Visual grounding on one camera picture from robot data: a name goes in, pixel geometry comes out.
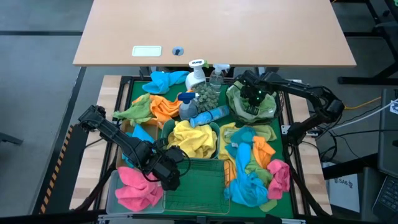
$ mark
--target gray floor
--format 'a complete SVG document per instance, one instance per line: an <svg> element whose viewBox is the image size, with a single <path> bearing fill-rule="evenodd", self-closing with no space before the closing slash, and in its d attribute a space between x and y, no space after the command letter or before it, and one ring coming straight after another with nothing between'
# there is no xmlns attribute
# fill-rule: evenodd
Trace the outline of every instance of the gray floor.
<svg viewBox="0 0 398 224"><path fill-rule="evenodd" d="M0 30L83 30L91 3L92 0L1 0ZM370 30L374 25L364 5L336 3L333 7L344 31ZM379 12L384 8L378 4ZM24 215L31 210L78 73L72 60L79 39L0 36L0 131L24 140L19 147L0 144L0 217ZM326 85L348 106L378 97L382 86L343 86L337 84L336 78L370 77L388 66L392 55L386 43L369 38L349 38L348 43L358 64L356 68L282 68L280 74L312 85ZM72 123L96 103L103 75L110 74L137 75L137 68L88 68ZM343 119L376 105L346 111ZM378 125L379 117L374 116L337 133L376 129ZM377 133L347 137L359 156L376 152L377 139ZM331 138L321 138L318 145L326 150L332 146ZM355 158L343 141L338 141L338 147L337 161Z"/></svg>

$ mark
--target light blue cloth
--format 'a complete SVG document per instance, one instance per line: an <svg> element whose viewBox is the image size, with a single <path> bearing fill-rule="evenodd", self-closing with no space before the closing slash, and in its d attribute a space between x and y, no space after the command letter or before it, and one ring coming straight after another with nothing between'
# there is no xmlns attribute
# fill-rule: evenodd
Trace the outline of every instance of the light blue cloth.
<svg viewBox="0 0 398 224"><path fill-rule="evenodd" d="M268 202L268 191L255 172L246 174L244 169L250 162L251 145L242 142L236 154L236 179L225 188L225 199L248 207L258 207Z"/></svg>
<svg viewBox="0 0 398 224"><path fill-rule="evenodd" d="M189 72L186 71L172 73L152 72L150 75L152 81L143 85L142 89L152 94L165 94L170 90L169 86L185 82L188 74Z"/></svg>
<svg viewBox="0 0 398 224"><path fill-rule="evenodd" d="M252 127L245 126L238 131L236 131L231 136L231 144L225 146L225 149L231 155L232 158L235 159L237 149L242 142L249 144L250 146L253 145L253 137L256 135L256 130Z"/></svg>
<svg viewBox="0 0 398 224"><path fill-rule="evenodd" d="M153 143L155 140L154 138L152 138L152 136L150 136L139 124L136 124L134 131L132 133L126 133L128 136L130 137L137 137L143 141L150 141L151 143ZM122 153L122 159L126 162L126 164L133 168L134 165L131 164L131 162L129 161L129 158L127 156L125 156Z"/></svg>

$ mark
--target pink cloth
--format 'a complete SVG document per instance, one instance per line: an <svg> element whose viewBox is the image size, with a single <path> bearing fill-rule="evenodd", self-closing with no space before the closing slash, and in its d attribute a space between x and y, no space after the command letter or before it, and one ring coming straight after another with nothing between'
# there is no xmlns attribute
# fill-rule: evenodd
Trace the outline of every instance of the pink cloth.
<svg viewBox="0 0 398 224"><path fill-rule="evenodd" d="M125 186L117 189L115 195L119 199L119 204L133 212L139 212L149 205L155 206L163 196L162 187L157 182L146 180L138 170L119 167L118 172ZM156 178L150 173L148 179L155 180Z"/></svg>
<svg viewBox="0 0 398 224"><path fill-rule="evenodd" d="M268 164L267 169L274 175L274 178L268 186L268 199L281 199L282 192L288 192L290 189L289 165L284 161L274 159Z"/></svg>

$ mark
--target wooden table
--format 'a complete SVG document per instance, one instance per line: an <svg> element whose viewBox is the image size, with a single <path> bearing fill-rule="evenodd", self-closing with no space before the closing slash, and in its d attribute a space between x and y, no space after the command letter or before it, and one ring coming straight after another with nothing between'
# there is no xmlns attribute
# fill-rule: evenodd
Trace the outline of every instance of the wooden table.
<svg viewBox="0 0 398 224"><path fill-rule="evenodd" d="M119 82L121 76L117 75L106 75L103 80L103 84L98 96L98 105L104 106L107 111L106 118L111 120L112 112L114 111L114 105L119 90ZM126 101L127 92L123 93L121 110L124 108L124 102ZM295 121L303 121L309 117L307 101L304 98L290 95L290 104ZM87 143L93 142L100 137L98 132L90 133L88 136ZM306 137L304 141L316 144L313 138ZM84 198L93 190L95 185L98 183L100 177L100 170L103 162L103 156L105 152L106 142L100 141L91 147L88 147L83 155L81 162L75 190L73 193L70 208L76 208L83 201ZM299 145L300 155L302 160L302 167L305 177L305 183L314 196L315 200L322 206L322 208L331 214L331 208L329 203L328 194L326 192L325 180L323 179L322 167L320 164L317 149L308 144ZM303 205L299 189L295 188L297 205L299 213L303 214ZM108 193L108 185L103 190L101 198L100 208L105 207L106 196Z"/></svg>
<svg viewBox="0 0 398 224"><path fill-rule="evenodd" d="M133 57L159 45L160 57ZM174 47L184 53L175 56ZM329 0L95 0L73 64L352 67Z"/></svg>

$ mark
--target yellow cable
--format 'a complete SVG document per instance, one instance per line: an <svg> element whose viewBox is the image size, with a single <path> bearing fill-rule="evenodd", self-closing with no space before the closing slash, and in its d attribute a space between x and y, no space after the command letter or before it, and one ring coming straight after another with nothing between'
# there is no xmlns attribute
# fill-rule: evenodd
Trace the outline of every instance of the yellow cable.
<svg viewBox="0 0 398 224"><path fill-rule="evenodd" d="M368 102L366 102L366 103L363 103L363 104L361 104L361 105L354 106L354 107L352 107L352 108L350 108L350 107L348 107L348 106L345 106L345 107L344 107L344 110L355 110L355 109L361 108L361 107L363 107L363 106L365 106L365 105L368 105L368 104L373 103L373 102L375 102L376 100L380 100L380 99L381 99L381 96L379 96L379 97L377 97L376 99L373 99L373 100L371 100L371 101L368 101Z"/></svg>

